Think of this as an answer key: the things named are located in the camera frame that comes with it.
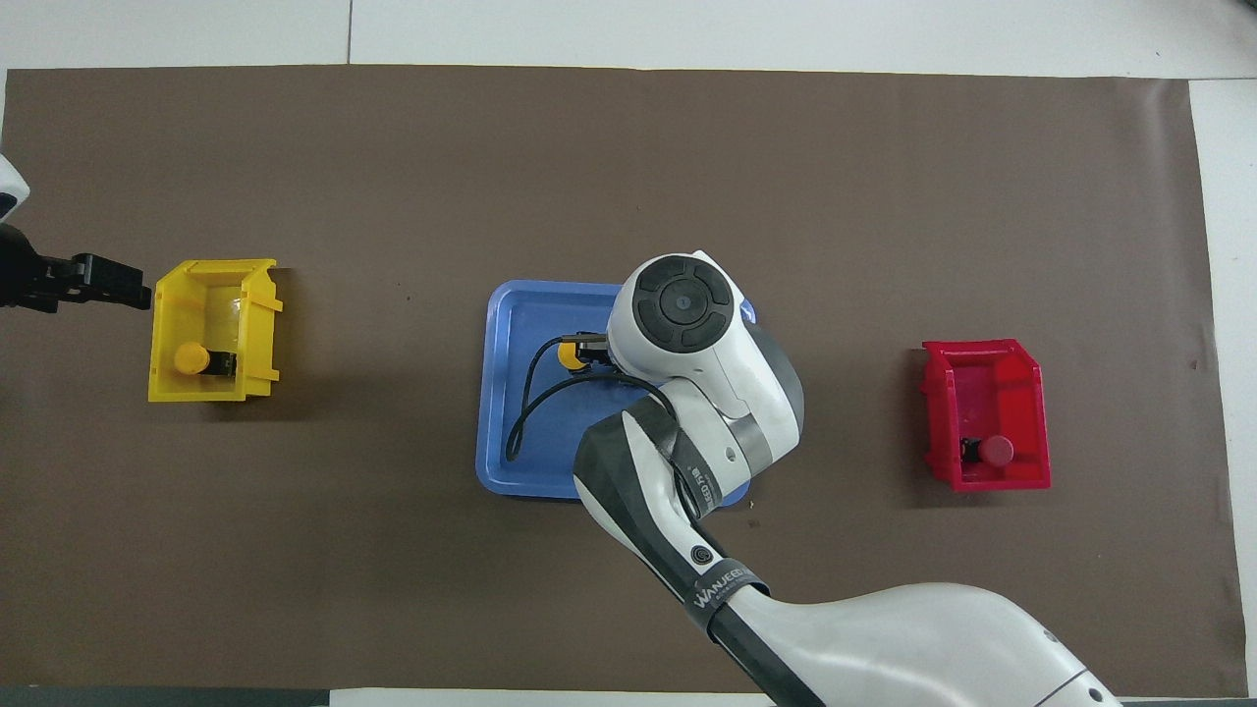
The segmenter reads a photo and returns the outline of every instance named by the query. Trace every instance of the brown mat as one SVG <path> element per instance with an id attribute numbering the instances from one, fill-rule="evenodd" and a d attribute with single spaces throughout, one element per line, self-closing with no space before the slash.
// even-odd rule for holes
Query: brown mat
<path id="1" fill-rule="evenodd" d="M 802 447 L 709 522 L 778 598 L 975 584 L 1117 693 L 1244 693 L 1183 82 L 9 77 L 40 252 L 290 270 L 283 380 L 243 405 L 146 403 L 148 315 L 0 312 L 5 683 L 753 689 L 579 506 L 473 464 L 495 286 L 705 248 L 807 391 Z M 985 337 L 1043 366 L 1048 492 L 921 460 L 911 350 Z"/>

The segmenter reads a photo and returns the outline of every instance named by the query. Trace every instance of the black circular button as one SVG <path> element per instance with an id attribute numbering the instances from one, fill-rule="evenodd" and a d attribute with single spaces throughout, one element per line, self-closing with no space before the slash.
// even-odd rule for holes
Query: black circular button
<path id="1" fill-rule="evenodd" d="M 706 286 L 693 278 L 672 282 L 659 293 L 659 308 L 664 316 L 683 326 L 701 320 L 710 302 Z"/>

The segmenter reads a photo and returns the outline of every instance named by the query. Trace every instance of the red bin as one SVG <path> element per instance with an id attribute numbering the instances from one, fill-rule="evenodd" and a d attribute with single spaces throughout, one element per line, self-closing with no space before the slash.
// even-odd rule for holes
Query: red bin
<path id="1" fill-rule="evenodd" d="M 921 392 L 934 476 L 954 491 L 1048 488 L 1038 364 L 1013 338 L 926 341 Z"/>

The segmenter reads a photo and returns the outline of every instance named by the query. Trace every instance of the yellow bin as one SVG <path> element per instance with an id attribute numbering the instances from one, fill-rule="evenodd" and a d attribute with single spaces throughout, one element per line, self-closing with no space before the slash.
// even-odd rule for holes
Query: yellow bin
<path id="1" fill-rule="evenodd" d="M 279 371 L 275 260 L 184 260 L 157 281 L 148 401 L 241 401 L 270 395 Z"/>

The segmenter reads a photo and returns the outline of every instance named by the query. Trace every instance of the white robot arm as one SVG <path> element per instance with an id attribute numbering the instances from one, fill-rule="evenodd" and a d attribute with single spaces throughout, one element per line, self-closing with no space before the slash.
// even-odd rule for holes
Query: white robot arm
<path id="1" fill-rule="evenodd" d="M 768 596 L 698 526 L 798 444 L 803 394 L 742 292 L 703 252 L 628 278 L 607 325 L 625 372 L 664 381 L 586 430 L 577 492 L 778 704 L 1094 707 L 1114 696 L 1047 629 L 980 589 L 925 584 L 830 604 Z"/>
<path id="2" fill-rule="evenodd" d="M 0 155 L 0 224 L 30 196 L 30 187 L 9 160 Z"/>

